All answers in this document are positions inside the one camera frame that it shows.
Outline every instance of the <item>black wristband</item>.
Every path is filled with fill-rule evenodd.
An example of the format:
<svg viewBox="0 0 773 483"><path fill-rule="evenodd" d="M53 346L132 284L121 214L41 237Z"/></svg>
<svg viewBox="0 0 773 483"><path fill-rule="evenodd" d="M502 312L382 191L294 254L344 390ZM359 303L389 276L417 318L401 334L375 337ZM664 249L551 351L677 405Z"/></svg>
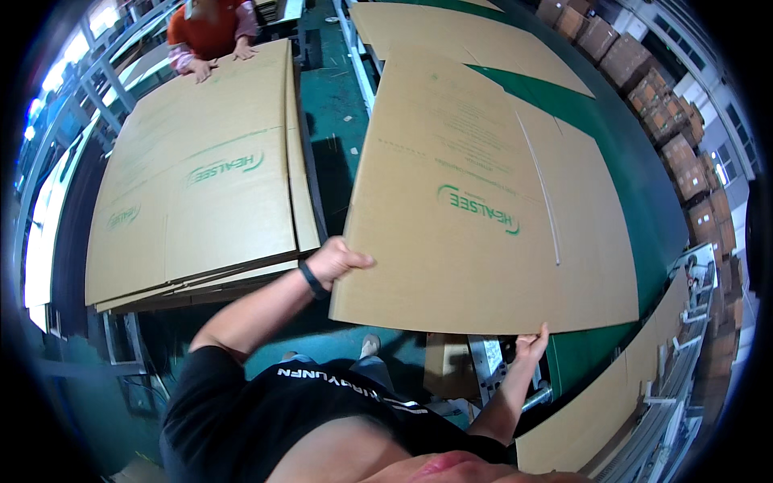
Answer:
<svg viewBox="0 0 773 483"><path fill-rule="evenodd" d="M299 262L298 268L301 269L301 273L303 274L304 278L308 282L308 286L312 288L312 293L314 294L315 299L322 300L323 298L328 297L330 295L330 292L328 292L322 287L322 284L319 283L319 280L317 280L317 277L315 277L312 271L308 269L308 265L306 265L306 262L304 261Z"/></svg>

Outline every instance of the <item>green printed logo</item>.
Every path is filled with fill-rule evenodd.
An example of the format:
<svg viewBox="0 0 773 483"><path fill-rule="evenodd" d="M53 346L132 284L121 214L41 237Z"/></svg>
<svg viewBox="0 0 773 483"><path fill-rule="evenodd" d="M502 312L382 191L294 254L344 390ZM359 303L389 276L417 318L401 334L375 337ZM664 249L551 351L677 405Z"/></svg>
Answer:
<svg viewBox="0 0 773 483"><path fill-rule="evenodd" d="M195 185L196 183L202 182L205 179L210 179L232 170L242 173L254 171L263 163L263 159L264 153L261 152L261 158L258 159L257 162L255 162L255 157L253 155L249 155L245 156L244 158L234 159L233 161L226 161L225 159L221 159L220 161L215 161L213 163L209 163L208 165L199 166L198 168L188 173L188 186Z"/></svg>
<svg viewBox="0 0 773 483"><path fill-rule="evenodd" d="M131 224L137 218L137 215L140 214L140 207L141 205L132 206L110 215L110 219L107 220L107 230L110 231L119 225Z"/></svg>
<svg viewBox="0 0 773 483"><path fill-rule="evenodd" d="M470 195L466 192L463 194L466 194L469 197L462 196L461 194L462 193L460 192L459 188L456 186L441 185L438 188L438 202L448 202L449 205L455 208L463 209L464 211L469 211L470 213L479 214L480 216L488 219L495 219L505 226L512 227L512 216L504 213L503 211L499 211L498 209L493 209L490 206L487 206L482 202L483 198L479 196ZM516 226L514 230L505 229L505 233L513 236L518 235L520 231L521 226L518 220L516 220Z"/></svg>

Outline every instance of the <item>jeans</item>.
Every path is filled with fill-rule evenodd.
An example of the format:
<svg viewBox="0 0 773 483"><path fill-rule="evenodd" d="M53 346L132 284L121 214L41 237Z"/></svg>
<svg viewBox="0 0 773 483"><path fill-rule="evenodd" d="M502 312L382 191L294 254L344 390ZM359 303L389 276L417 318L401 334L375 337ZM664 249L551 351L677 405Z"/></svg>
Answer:
<svg viewBox="0 0 773 483"><path fill-rule="evenodd" d="M290 359L280 361L279 363L282 364L283 362L290 361L299 361L305 364L316 364L314 359L304 354L293 355ZM392 393L394 392L392 379L389 377L389 370L387 370L387 364L385 364L384 361L377 355L366 355L362 359L352 364L352 366L349 367L349 370L379 383Z"/></svg>

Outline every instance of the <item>man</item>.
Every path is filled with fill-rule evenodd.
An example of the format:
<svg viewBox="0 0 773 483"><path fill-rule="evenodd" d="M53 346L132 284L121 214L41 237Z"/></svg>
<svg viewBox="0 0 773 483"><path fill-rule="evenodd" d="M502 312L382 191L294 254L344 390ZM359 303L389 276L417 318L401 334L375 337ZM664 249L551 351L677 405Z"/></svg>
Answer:
<svg viewBox="0 0 773 483"><path fill-rule="evenodd" d="M392 390L369 335L350 370L290 352L250 382L242 364L314 297L373 258L333 237L301 268L226 306L196 334L163 420L172 481L329 483L585 481L519 473L506 463L526 389L547 346L518 337L499 391L465 433Z"/></svg>
<svg viewBox="0 0 773 483"><path fill-rule="evenodd" d="M194 73L204 82L217 59L233 53L250 59L257 35L252 2L243 0L186 0L169 20L169 61L178 73Z"/></svg>

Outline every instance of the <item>green conveyor belt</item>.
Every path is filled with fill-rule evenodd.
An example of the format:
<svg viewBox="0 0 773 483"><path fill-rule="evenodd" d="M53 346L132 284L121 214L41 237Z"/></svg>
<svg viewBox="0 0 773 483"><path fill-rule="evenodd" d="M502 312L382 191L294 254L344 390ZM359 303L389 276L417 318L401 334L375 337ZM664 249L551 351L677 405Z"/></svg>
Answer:
<svg viewBox="0 0 773 483"><path fill-rule="evenodd" d="M591 99L543 80L471 66L504 89L595 138L618 192L631 240L640 316L656 302L674 260L688 238L679 201L662 163L637 120L604 77L564 38L520 5L507 13L459 0L395 0L453 9L531 32L553 50L596 96ZM556 397L572 389L599 365L634 324L551 336L547 350Z"/></svg>

